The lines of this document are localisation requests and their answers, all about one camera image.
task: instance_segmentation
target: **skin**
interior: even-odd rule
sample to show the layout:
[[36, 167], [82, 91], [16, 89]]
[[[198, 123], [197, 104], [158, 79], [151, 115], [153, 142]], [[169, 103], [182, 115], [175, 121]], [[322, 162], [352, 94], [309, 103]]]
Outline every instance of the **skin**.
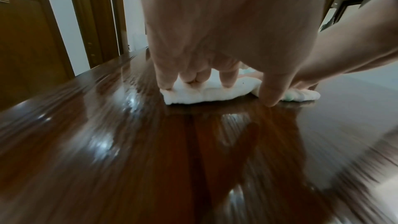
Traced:
[[350, 18], [322, 31], [291, 86], [299, 89], [344, 73], [398, 60], [398, 0], [371, 0]]
[[233, 86], [239, 62], [264, 73], [260, 100], [275, 105], [309, 56], [324, 0], [142, 0], [161, 89], [211, 68]]

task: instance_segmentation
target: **forearm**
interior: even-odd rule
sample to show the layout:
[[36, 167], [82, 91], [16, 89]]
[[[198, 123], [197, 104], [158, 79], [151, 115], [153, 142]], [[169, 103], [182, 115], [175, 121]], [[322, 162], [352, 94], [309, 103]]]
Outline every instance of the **forearm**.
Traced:
[[372, 0], [318, 35], [299, 74], [321, 80], [384, 65], [395, 60], [397, 52], [398, 0]]

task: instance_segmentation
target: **white rag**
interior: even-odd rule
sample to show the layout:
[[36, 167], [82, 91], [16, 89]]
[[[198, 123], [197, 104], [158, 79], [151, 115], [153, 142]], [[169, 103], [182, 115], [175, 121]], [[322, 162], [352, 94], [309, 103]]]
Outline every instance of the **white rag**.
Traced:
[[[255, 70], [240, 69], [239, 74], [254, 72]], [[210, 78], [204, 83], [184, 83], [180, 77], [174, 83], [172, 90], [163, 90], [163, 99], [167, 105], [173, 103], [193, 104], [198, 102], [225, 101], [236, 97], [252, 93], [258, 97], [261, 80], [253, 77], [241, 77], [231, 88], [224, 88], [221, 84], [219, 72], [215, 69], [211, 70]], [[312, 90], [288, 89], [281, 101], [312, 101], [318, 100], [320, 94]]]

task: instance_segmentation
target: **table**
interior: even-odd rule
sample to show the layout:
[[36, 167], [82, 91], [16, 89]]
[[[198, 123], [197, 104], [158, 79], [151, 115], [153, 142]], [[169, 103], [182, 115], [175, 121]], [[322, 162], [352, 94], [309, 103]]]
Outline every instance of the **table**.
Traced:
[[398, 91], [166, 106], [145, 51], [0, 114], [1, 223], [398, 223]]

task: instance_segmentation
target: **brown door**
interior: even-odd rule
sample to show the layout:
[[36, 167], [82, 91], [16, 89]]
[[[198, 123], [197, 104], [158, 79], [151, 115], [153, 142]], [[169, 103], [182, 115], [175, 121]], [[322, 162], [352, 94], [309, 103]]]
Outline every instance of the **brown door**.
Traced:
[[73, 0], [73, 5], [90, 66], [119, 56], [111, 0]]
[[0, 110], [74, 75], [41, 0], [0, 0]]

